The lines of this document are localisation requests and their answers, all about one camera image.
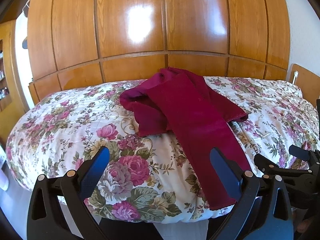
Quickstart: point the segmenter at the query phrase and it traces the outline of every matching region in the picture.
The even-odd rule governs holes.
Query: pink rose print
[[[248,87],[248,89],[251,91],[251,92],[256,92],[257,91],[257,89],[255,88],[255,87]]]
[[[284,168],[285,167],[285,158],[283,155],[280,156],[279,158],[279,167]]]
[[[70,111],[65,111],[62,114],[59,114],[58,119],[66,119],[70,114]]]
[[[52,114],[46,114],[43,118],[44,122],[49,122],[53,118]]]
[[[97,130],[97,136],[102,137],[108,140],[114,140],[118,131],[116,130],[116,126],[112,123],[105,125],[104,127]]]
[[[98,190],[106,200],[125,200],[131,196],[133,183],[127,166],[111,161],[98,182]]]
[[[279,110],[278,110],[275,106],[272,108],[272,111],[273,111],[275,114],[281,114],[281,113],[279,112]]]
[[[76,163],[75,163],[75,164],[76,164],[76,168],[75,168],[75,169],[76,169],[76,170],[79,169],[79,167],[81,166],[82,163],[83,163],[83,158],[78,159],[78,160],[76,161]]]
[[[220,80],[213,80],[211,83],[216,85],[216,86],[221,86],[222,85],[222,82]]]
[[[106,97],[110,98],[111,96],[113,96],[116,92],[111,90],[109,92],[106,93]]]
[[[245,78],[239,78],[239,81],[246,85],[251,85],[250,81]]]
[[[134,186],[143,184],[144,181],[149,178],[149,164],[145,159],[142,159],[141,156],[122,156],[119,159],[119,163],[128,167]]]
[[[119,88],[119,87],[122,87],[125,83],[124,82],[119,82],[117,84],[113,84],[112,87],[113,88]]]
[[[288,120],[288,122],[294,122],[294,118],[292,114],[287,114],[286,119]]]
[[[114,204],[112,208],[112,214],[120,220],[131,222],[141,217],[138,210],[125,200]]]
[[[84,200],[84,204],[86,205],[87,209],[90,211],[90,213],[94,212],[94,208],[89,204],[89,198],[86,198]]]
[[[39,129],[41,129],[41,125],[37,124],[37,125],[34,126],[31,130],[32,130],[32,131],[37,131],[37,130],[39,130]]]
[[[304,150],[311,150],[311,143],[309,141],[305,141],[302,144],[301,148],[304,149]]]
[[[45,131],[46,131],[46,132],[51,131],[54,127],[55,127],[54,124],[50,124],[50,125],[48,126],[48,128],[45,129]]]
[[[297,138],[297,135],[290,127],[287,127],[285,130],[292,139]]]
[[[144,144],[141,142],[141,138],[136,134],[128,134],[120,141],[118,141],[119,148],[121,150],[130,148],[135,150],[137,147],[143,147]]]
[[[301,133],[304,133],[304,129],[300,125],[298,125],[297,123],[293,124],[293,128],[297,131],[300,131]]]
[[[97,90],[91,90],[89,93],[87,93],[86,95],[88,96],[94,96],[96,93],[98,93]]]
[[[27,128],[30,128],[31,126],[32,126],[32,123],[31,123],[31,122],[26,123],[26,127],[27,127]]]
[[[299,111],[299,109],[298,109],[295,105],[293,105],[293,104],[290,105],[290,108],[291,108],[294,112],[298,112],[298,111]]]
[[[7,147],[7,148],[5,149],[5,152],[6,152],[6,154],[7,154],[8,160],[11,161],[11,160],[12,160],[11,147]]]
[[[66,106],[67,104],[69,104],[69,100],[66,100],[66,101],[62,102],[60,105]]]
[[[243,124],[246,126],[245,130],[247,132],[250,132],[250,131],[254,130],[254,125],[253,125],[252,121],[247,120],[247,121],[243,122]]]

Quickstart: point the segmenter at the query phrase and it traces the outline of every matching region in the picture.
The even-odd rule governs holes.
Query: green leaf print
[[[153,209],[150,207],[144,207],[138,209],[138,212],[141,215],[141,220],[153,221],[153,222],[162,222],[165,217],[165,213],[159,209]]]
[[[115,217],[113,216],[111,210],[112,210],[112,205],[106,204],[102,208],[95,208],[94,209],[94,214],[97,215],[97,216],[106,217],[106,218],[114,220]]]
[[[148,148],[141,148],[137,151],[136,155],[141,156],[142,159],[147,160],[150,157]]]
[[[106,205],[106,199],[101,196],[100,191],[97,187],[89,198],[89,203],[98,208],[103,208]]]
[[[182,213],[176,204],[170,204],[168,206],[167,210],[168,210],[168,212],[166,213],[166,215],[169,217],[175,217],[175,216]]]
[[[106,147],[109,149],[110,152],[110,160],[117,162],[120,157],[120,148],[116,141],[108,141],[106,143]]]
[[[90,160],[92,158],[91,155],[90,155],[90,152],[92,152],[92,150],[90,148],[85,148],[84,149],[83,156],[84,156],[84,160],[85,161]]]
[[[174,204],[176,202],[176,194],[175,192],[164,192],[161,197],[165,199],[169,204]]]
[[[276,148],[276,145],[271,145],[269,143],[264,143],[266,146],[268,146],[268,150],[270,150],[269,153],[272,153],[272,157],[274,158],[275,156],[277,156],[278,150]]]
[[[195,184],[195,185],[193,185],[193,186],[191,187],[190,192],[192,192],[192,193],[194,193],[194,194],[197,194],[199,190],[200,190],[199,185],[198,185],[198,184]]]
[[[271,140],[274,142],[274,143],[278,143],[278,140],[274,137],[271,137]]]
[[[160,184],[160,182],[159,182],[158,185],[157,185],[157,188],[158,188],[158,189],[162,189],[162,188],[163,188],[163,185]]]
[[[10,168],[11,168],[12,171],[14,171],[14,174],[15,174],[17,180],[20,181],[21,183],[23,183],[24,177],[21,175],[19,167],[14,165],[14,163],[11,162],[10,163]]]
[[[186,179],[186,182],[188,182],[190,185],[196,185],[197,184],[197,177],[194,174],[190,174]]]
[[[132,149],[124,149],[123,151],[121,151],[121,153],[120,153],[120,155],[121,156],[132,156],[132,155],[134,155],[134,150],[132,150]]]
[[[138,209],[144,208],[149,206],[158,194],[153,188],[136,187],[131,190],[131,197],[127,198],[127,201]]]

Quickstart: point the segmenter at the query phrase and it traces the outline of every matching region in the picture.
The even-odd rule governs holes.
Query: metal screw
[[[38,180],[41,181],[41,180],[44,180],[45,176],[43,174],[39,175],[38,177]]]
[[[251,171],[245,171],[244,174],[249,178],[253,176],[253,173]]]
[[[68,171],[67,172],[67,176],[68,177],[72,177],[72,176],[74,176],[76,174],[76,172],[74,171],[74,170],[71,170],[71,171]]]
[[[275,179],[276,179],[277,181],[281,181],[281,180],[282,180],[282,178],[281,178],[280,175],[276,175],[276,176],[275,176]]]

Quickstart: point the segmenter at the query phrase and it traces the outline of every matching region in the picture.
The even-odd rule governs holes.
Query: wooden headboard
[[[316,107],[316,100],[320,96],[320,77],[298,64],[293,64],[290,82],[293,81],[295,71],[298,71],[298,77],[294,84],[300,87],[303,98]]]
[[[31,0],[28,50],[35,103],[168,66],[284,80],[289,18],[285,0]]]

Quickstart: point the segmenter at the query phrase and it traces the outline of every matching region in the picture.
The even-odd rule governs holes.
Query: floral bedspread
[[[280,167],[302,168],[288,154],[290,145],[320,148],[318,117],[300,89],[285,81],[205,77],[218,93],[249,114],[231,129],[252,170],[261,153]],[[15,179],[32,190],[39,174],[49,178],[77,170],[101,146],[110,162],[85,204],[92,214],[126,221],[175,223],[217,217],[232,208],[210,211],[196,174],[174,134],[141,138],[132,112],[119,95],[142,81],[106,83],[54,93],[26,113],[6,146]]]

